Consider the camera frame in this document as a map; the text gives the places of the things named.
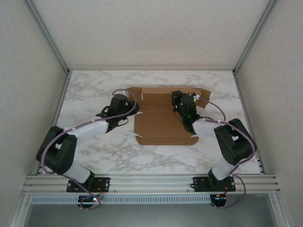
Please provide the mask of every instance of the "black mounting plate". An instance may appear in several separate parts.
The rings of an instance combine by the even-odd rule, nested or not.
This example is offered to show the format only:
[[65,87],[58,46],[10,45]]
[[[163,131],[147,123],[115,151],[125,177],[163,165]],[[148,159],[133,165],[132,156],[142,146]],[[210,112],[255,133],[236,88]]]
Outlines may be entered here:
[[213,188],[208,182],[208,177],[193,177],[194,183],[190,185],[195,192],[235,192],[235,182],[232,177],[227,177],[224,180],[218,181],[218,184]]
[[[109,177],[95,177],[92,188],[89,190],[90,192],[108,192],[109,189]],[[73,181],[69,180],[67,184],[67,192],[84,192],[78,185],[76,185]]]

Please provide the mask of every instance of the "white marble tabletop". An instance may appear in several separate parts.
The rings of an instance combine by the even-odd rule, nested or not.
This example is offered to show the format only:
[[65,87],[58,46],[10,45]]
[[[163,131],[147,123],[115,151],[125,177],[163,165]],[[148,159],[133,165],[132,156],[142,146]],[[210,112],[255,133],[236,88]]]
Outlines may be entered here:
[[[246,126],[243,109],[230,71],[74,71],[58,126],[90,120],[110,104],[112,91],[128,87],[202,87],[211,91],[210,101],[219,105],[227,120],[239,118]],[[208,104],[203,116],[222,120]],[[200,136],[193,146],[142,146],[135,139],[134,116],[129,123],[96,136],[76,149],[74,160],[96,174],[206,174],[222,157],[216,138]],[[256,158],[236,173],[259,174]]]

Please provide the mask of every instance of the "cable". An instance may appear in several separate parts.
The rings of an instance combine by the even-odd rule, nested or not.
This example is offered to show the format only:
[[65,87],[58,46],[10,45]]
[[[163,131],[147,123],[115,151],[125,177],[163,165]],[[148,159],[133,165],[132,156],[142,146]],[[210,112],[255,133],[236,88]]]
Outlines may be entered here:
[[[174,113],[174,115],[178,118],[178,116],[175,114],[175,111],[172,110],[172,112]],[[180,118],[178,118],[178,120],[183,124],[183,122],[180,120]]]
[[231,204],[231,205],[228,205],[228,206],[226,206],[226,207],[225,207],[225,206],[224,206],[224,207],[217,207],[217,206],[215,206],[214,204],[211,204],[211,206],[214,207],[215,209],[216,209],[216,208],[219,208],[219,209],[228,209],[228,208],[232,208],[232,207],[238,205],[239,203],[241,203],[241,202],[244,200],[244,198],[245,198],[245,196],[246,196],[246,187],[245,187],[245,183],[244,183],[244,181],[243,181],[238,175],[233,174],[233,176],[237,177],[237,178],[241,181],[241,183],[242,183],[242,185],[243,185],[244,193],[243,193],[242,198],[241,198],[239,201],[237,201],[237,202],[235,202],[235,203],[233,203],[233,204]]
[[[109,120],[109,119],[113,119],[113,118],[117,118],[117,117],[126,116],[126,115],[128,115],[129,113],[131,113],[131,112],[136,108],[136,106],[137,106],[137,99],[136,99],[136,96],[133,94],[133,92],[131,92],[131,91],[127,90],[127,89],[117,89],[117,90],[113,91],[112,95],[114,95],[115,92],[117,92],[117,91],[126,91],[126,92],[128,92],[129,94],[131,94],[131,95],[133,96],[133,98],[134,98],[134,105],[133,105],[133,107],[132,107],[128,112],[126,112],[126,113],[118,114],[118,115],[116,115],[116,116],[111,116],[111,117],[106,117],[106,118],[100,118],[100,119],[97,119],[97,120],[91,120],[91,121],[88,121],[88,122],[79,124],[78,126],[72,127],[71,129],[68,129],[68,130],[63,131],[63,132],[61,132],[60,134],[58,134],[58,135],[57,135],[57,136],[56,136],[56,137],[55,137],[55,138],[46,146],[46,148],[44,149],[44,151],[43,151],[43,153],[42,153],[42,156],[41,156],[41,167],[42,167],[42,169],[43,169],[46,173],[48,173],[48,174],[54,174],[54,172],[50,172],[50,171],[48,171],[48,170],[46,169],[46,167],[45,167],[45,156],[46,156],[46,153],[47,153],[48,149],[49,149],[49,148],[50,148],[50,147],[51,147],[51,146],[52,146],[52,145],[53,145],[61,136],[63,136],[64,134],[66,134],[66,133],[68,133],[68,132],[71,132],[71,131],[73,131],[73,130],[75,130],[75,129],[78,129],[78,128],[87,126],[87,125],[89,125],[89,124],[94,124],[95,122],[101,122],[101,121],[105,121],[105,120]],[[81,185],[78,181],[76,181],[76,180],[74,180],[74,179],[72,179],[72,178],[69,178],[69,179],[70,179],[71,181],[73,181],[75,184],[77,184],[83,191],[85,191],[86,193],[88,193],[89,195],[91,195],[92,197],[94,197],[94,198],[97,199],[99,205],[96,206],[96,207],[93,207],[93,208],[87,208],[86,210],[94,210],[94,209],[96,209],[96,208],[98,208],[98,207],[101,206],[101,201],[100,201],[100,199],[99,199],[96,195],[92,194],[89,190],[87,190],[87,189],[86,189],[83,185]],[[84,198],[84,199],[81,201],[81,203],[80,203],[80,209],[82,209],[82,203],[83,203],[86,199],[88,199],[88,198],[91,198],[91,197],[86,197],[86,198]]]
[[209,120],[213,120],[213,121],[214,121],[214,119],[213,119],[213,118],[211,118],[211,117],[207,117],[207,116],[205,116],[205,117],[203,117],[203,118],[206,118],[206,119],[209,119]]
[[95,186],[97,187],[97,189],[100,190],[98,197],[102,194],[102,199],[103,199],[104,198],[104,194],[103,194],[103,192],[101,190],[101,187],[98,184],[95,184]]
[[217,107],[217,108],[221,111],[221,113],[223,114],[223,118],[224,118],[223,121],[226,121],[225,113],[223,112],[223,110],[222,110],[219,106],[217,106],[215,103],[212,103],[212,102],[208,101],[207,99],[204,99],[204,98],[201,98],[201,97],[199,97],[199,99],[201,99],[201,100],[203,100],[203,101],[205,101],[205,102],[207,102],[207,103],[209,103],[209,104],[211,104],[211,105]]
[[118,125],[117,127],[120,127],[120,126],[123,126],[123,125],[126,125],[127,123],[128,123],[128,118],[126,118],[126,122],[125,123],[123,123],[123,124],[120,124],[120,125]]

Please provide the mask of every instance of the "flattened cardboard box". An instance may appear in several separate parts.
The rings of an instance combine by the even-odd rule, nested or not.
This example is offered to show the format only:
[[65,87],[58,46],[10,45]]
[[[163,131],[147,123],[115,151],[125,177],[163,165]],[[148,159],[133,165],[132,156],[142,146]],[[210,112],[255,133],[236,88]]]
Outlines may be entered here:
[[[130,87],[140,105],[140,114],[135,116],[134,132],[139,135],[136,139],[141,145],[194,145],[198,137],[187,132],[178,113],[173,114],[171,92],[179,90],[191,94],[195,92],[209,100],[211,94],[203,88],[196,87]],[[205,108],[207,102],[197,100],[196,105]]]

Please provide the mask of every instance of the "enclosure wall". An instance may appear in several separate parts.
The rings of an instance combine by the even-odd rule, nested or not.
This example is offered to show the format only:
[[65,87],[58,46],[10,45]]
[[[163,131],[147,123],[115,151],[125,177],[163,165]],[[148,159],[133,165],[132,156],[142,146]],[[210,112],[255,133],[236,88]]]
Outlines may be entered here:
[[70,69],[232,70],[268,0],[33,0]]
[[0,1],[0,226],[17,203],[48,131],[64,72],[20,0]]
[[281,0],[237,75],[257,146],[303,226],[303,1]]

